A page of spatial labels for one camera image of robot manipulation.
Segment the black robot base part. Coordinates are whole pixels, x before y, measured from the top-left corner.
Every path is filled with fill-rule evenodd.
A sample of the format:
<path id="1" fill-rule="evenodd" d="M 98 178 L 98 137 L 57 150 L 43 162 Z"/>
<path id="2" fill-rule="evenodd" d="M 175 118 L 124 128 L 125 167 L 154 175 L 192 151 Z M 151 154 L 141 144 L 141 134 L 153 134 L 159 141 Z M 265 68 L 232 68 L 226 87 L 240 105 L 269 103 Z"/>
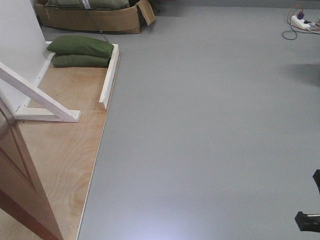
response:
<path id="1" fill-rule="evenodd" d="M 298 228 L 302 232 L 320 232 L 320 214 L 306 214 L 299 211 L 294 218 Z"/>

